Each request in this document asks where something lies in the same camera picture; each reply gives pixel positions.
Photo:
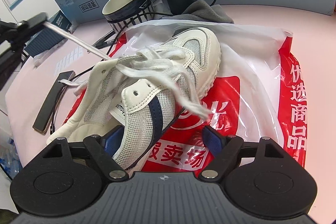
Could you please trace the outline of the white sneaker shoe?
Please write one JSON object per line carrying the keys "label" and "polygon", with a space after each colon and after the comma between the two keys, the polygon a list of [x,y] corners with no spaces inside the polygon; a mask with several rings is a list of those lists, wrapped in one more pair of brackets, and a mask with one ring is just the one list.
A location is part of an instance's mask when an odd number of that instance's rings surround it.
{"label": "white sneaker shoe", "polygon": [[[208,28],[191,28],[154,49],[162,46],[182,47],[194,53],[195,57],[186,70],[195,83],[202,104],[201,100],[213,86],[221,63],[221,45],[217,36]],[[144,60],[136,53],[97,63],[83,84],[85,93],[80,105],[49,137],[49,141],[60,137],[69,142],[83,141],[94,134],[104,136],[121,125],[124,126],[123,137],[113,159],[125,170],[138,170],[177,114],[186,109],[178,104],[170,89],[148,79],[122,74],[116,68],[117,59],[127,67],[131,67],[133,59]],[[188,97],[184,77],[179,76],[175,83],[182,95]]]}

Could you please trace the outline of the white shoelace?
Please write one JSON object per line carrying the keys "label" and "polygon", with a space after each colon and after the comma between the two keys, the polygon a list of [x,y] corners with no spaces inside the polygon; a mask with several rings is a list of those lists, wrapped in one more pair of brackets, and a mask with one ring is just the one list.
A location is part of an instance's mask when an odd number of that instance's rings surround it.
{"label": "white shoelace", "polygon": [[[139,50],[137,55],[144,60],[131,60],[131,67],[122,65],[121,59],[117,59],[117,70],[127,77],[148,79],[158,86],[170,89],[180,106],[204,120],[208,118],[210,111],[200,103],[201,98],[197,94],[195,83],[186,70],[195,57],[193,52],[176,46],[162,46],[157,49],[147,46]],[[182,95],[181,89],[175,83],[179,76],[183,76],[186,81],[188,97]]]}

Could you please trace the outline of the small dark blue box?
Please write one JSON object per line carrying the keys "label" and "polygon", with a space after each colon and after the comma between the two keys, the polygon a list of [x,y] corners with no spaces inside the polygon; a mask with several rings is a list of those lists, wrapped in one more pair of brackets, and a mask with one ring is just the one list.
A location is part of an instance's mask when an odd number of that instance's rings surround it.
{"label": "small dark blue box", "polygon": [[[68,32],[72,26],[72,23],[60,10],[49,19],[49,22]],[[63,36],[57,34],[49,28],[44,28],[41,32],[34,35],[26,44],[25,52],[28,53],[28,55],[35,57],[44,51],[50,50],[63,39]]]}

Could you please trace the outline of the clear plastic wrap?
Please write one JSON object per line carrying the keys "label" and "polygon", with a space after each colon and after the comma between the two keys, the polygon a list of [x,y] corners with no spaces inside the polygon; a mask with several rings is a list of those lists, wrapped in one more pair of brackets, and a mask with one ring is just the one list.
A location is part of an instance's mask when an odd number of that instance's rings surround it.
{"label": "clear plastic wrap", "polygon": [[33,48],[33,54],[30,54],[33,57],[34,67],[39,67],[44,61],[54,53],[58,48],[60,48],[65,42],[66,38],[55,31],[45,28],[39,32],[31,40],[31,45]]}

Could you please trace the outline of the white label sticker sheet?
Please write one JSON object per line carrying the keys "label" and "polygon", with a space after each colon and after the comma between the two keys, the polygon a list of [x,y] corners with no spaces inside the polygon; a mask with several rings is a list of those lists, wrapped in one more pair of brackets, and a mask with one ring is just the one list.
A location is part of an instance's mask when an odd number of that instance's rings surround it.
{"label": "white label sticker sheet", "polygon": [[84,54],[84,48],[81,46],[76,47],[72,51],[63,56],[55,65],[54,76],[59,73],[74,69],[74,63],[78,61]]}

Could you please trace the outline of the red white plastic bag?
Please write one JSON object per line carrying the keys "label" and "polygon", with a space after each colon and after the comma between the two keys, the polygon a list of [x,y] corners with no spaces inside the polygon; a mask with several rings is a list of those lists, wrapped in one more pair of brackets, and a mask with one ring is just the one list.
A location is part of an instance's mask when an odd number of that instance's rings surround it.
{"label": "red white plastic bag", "polygon": [[267,136],[299,165],[306,156],[306,92],[298,61],[290,53],[292,35],[280,29],[192,20],[152,20],[121,30],[111,59],[156,48],[191,28],[204,27],[218,38],[221,62],[213,86],[201,102],[206,120],[181,110],[138,170],[200,174],[214,158],[203,144],[211,126],[223,136],[258,142]]}

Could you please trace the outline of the black smartphone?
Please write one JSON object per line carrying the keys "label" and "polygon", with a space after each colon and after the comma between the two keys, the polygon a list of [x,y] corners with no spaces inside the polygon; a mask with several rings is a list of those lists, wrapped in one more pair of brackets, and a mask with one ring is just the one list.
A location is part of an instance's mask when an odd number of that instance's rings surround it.
{"label": "black smartphone", "polygon": [[74,71],[65,71],[59,73],[34,121],[33,129],[38,133],[44,135],[47,132],[50,127],[49,123],[51,121],[52,114],[55,111],[56,105],[59,103],[60,97],[64,94],[63,90],[66,85],[60,81],[70,80],[74,75]]}

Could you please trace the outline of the black pen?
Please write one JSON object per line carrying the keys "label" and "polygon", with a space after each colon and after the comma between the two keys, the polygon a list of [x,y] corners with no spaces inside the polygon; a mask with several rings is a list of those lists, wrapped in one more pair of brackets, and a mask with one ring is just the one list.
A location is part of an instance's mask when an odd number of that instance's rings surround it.
{"label": "black pen", "polygon": [[107,41],[100,41],[100,42],[97,42],[94,46],[97,48],[97,49],[103,49],[103,48],[106,48],[106,47],[109,47],[109,46],[112,46],[114,44],[114,40],[107,40]]}
{"label": "black pen", "polygon": [[108,39],[110,39],[116,32],[114,30],[108,32],[107,34],[105,34],[103,37],[101,37],[100,39],[98,39],[98,41],[96,41],[92,46],[95,47],[95,44],[97,42],[100,42],[100,41],[107,41]]}

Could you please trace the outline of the striped white ceramic bowl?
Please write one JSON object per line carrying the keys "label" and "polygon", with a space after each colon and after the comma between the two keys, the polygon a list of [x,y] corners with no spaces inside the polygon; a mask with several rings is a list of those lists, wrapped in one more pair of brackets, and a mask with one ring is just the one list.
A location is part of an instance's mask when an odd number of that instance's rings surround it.
{"label": "striped white ceramic bowl", "polygon": [[128,28],[137,24],[150,21],[154,18],[153,4],[146,8],[140,7],[138,11],[117,11],[113,14],[106,15],[105,18],[111,25],[114,32],[118,33],[122,28]]}

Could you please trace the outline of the grey cloth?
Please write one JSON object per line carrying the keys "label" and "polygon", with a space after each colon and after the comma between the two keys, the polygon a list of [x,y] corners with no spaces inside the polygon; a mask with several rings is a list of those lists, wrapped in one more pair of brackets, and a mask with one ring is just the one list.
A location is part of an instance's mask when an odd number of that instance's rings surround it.
{"label": "grey cloth", "polygon": [[221,5],[210,6],[204,0],[195,1],[181,15],[174,15],[169,19],[234,24],[233,19],[225,13]]}

